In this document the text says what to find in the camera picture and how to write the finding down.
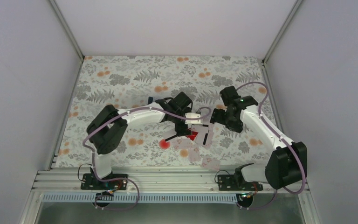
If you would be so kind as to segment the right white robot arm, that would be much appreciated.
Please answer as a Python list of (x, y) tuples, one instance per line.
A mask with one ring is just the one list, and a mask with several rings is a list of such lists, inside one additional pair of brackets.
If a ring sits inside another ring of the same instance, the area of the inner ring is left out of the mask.
[(229, 86), (220, 91), (226, 109), (215, 109), (211, 123), (222, 124), (230, 131), (241, 133), (248, 126), (272, 151), (265, 165), (246, 164), (235, 169), (234, 185), (240, 190), (247, 189), (252, 182), (267, 182), (273, 189), (288, 190), (288, 186), (301, 182), (296, 194), (306, 186), (307, 147), (294, 142), (282, 133), (262, 112), (262, 103), (252, 96), (242, 97), (237, 88)]

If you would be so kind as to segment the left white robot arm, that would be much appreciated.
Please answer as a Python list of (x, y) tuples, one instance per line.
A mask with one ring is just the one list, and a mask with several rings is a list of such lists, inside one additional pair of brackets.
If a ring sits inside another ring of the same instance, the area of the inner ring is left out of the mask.
[(99, 189), (110, 185), (111, 152), (119, 146), (125, 132), (131, 128), (168, 121), (174, 124), (177, 136), (190, 135), (189, 124), (201, 121), (200, 113), (192, 112), (192, 105), (193, 101), (184, 92), (180, 92), (174, 98), (157, 99), (132, 109), (105, 106), (87, 127), (88, 135), (83, 140), (83, 146), (91, 150), (92, 182)]

